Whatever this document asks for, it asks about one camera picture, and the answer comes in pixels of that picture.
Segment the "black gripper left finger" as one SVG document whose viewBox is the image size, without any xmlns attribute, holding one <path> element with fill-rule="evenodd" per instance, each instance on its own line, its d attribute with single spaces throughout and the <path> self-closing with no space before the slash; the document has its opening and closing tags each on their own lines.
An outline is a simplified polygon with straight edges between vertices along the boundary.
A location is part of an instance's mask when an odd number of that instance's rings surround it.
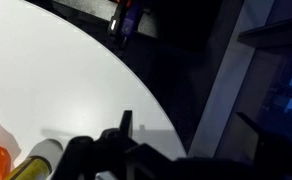
<svg viewBox="0 0 292 180">
<path fill-rule="evenodd" d="M 133 133 L 133 112 L 131 110 L 125 110 L 122 115 L 122 119 L 120 122 L 120 132 L 125 136 L 131 137 Z"/>
</svg>

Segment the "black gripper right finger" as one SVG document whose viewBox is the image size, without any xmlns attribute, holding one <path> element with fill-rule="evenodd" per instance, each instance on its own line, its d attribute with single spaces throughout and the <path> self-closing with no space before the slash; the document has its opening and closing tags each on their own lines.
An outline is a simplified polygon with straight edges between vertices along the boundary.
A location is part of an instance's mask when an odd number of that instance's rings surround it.
<svg viewBox="0 0 292 180">
<path fill-rule="evenodd" d="M 250 143 L 259 144 L 265 141 L 267 133 L 260 127 L 256 122 L 254 122 L 248 115 L 243 112 L 237 112 L 238 117 L 248 126 L 247 138 Z"/>
</svg>

